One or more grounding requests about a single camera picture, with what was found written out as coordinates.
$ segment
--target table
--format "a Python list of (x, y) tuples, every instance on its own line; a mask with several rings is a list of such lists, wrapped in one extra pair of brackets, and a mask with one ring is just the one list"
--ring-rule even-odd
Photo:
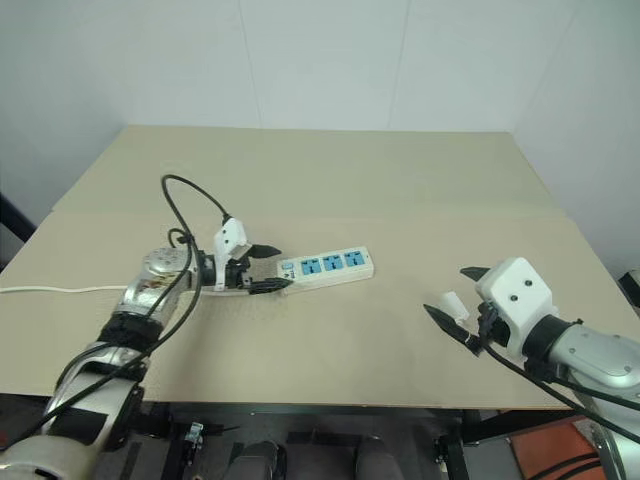
[[(153, 355), (147, 400), (557, 408), (488, 356), (468, 353), (422, 309), (452, 289), (475, 308), (479, 297), (458, 270), (514, 255), (545, 278), (566, 320), (640, 338), (633, 310), (507, 133), (130, 126), (0, 285), (126, 285), (175, 225), (159, 183), (170, 172), (210, 191), (256, 243), (292, 257), (366, 245), (376, 273), (291, 296), (203, 298)], [(172, 188), (210, 248), (219, 213)], [(0, 391), (50, 395), (118, 297), (0, 296)]]

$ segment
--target robotic arm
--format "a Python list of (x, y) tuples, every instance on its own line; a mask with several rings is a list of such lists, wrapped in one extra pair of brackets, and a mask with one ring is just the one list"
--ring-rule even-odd
[(640, 345), (558, 318), (551, 290), (524, 258), (461, 273), (476, 281), (483, 300), (479, 334), (425, 305), (438, 326), (476, 355), (495, 353), (489, 345), (496, 342), (513, 360), (526, 359), (529, 376), (576, 390), (588, 411), (626, 430), (622, 435), (598, 425), (594, 432), (607, 478), (640, 479), (640, 445), (629, 438), (640, 434)]
[(101, 451), (124, 445), (144, 395), (140, 382), (149, 368), (148, 356), (131, 368), (123, 367), (162, 341), (178, 298), (194, 290), (199, 265), (202, 287), (211, 295), (268, 293), (292, 283), (251, 278), (249, 258), (281, 252), (249, 243), (242, 222), (231, 216), (225, 215), (212, 254), (191, 248), (190, 242), (184, 249), (160, 248), (144, 258), (142, 271), (123, 293), (97, 341), (60, 376), (44, 418), (85, 389), (107, 381), (53, 416), (42, 426), (42, 434), (11, 446), (0, 457), (3, 478), (88, 478)]

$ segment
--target white power strip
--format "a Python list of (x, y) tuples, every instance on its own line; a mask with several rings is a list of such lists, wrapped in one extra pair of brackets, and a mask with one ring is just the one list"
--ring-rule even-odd
[(346, 248), (278, 262), (278, 277), (293, 280), (283, 293), (302, 292), (373, 277), (366, 247)]

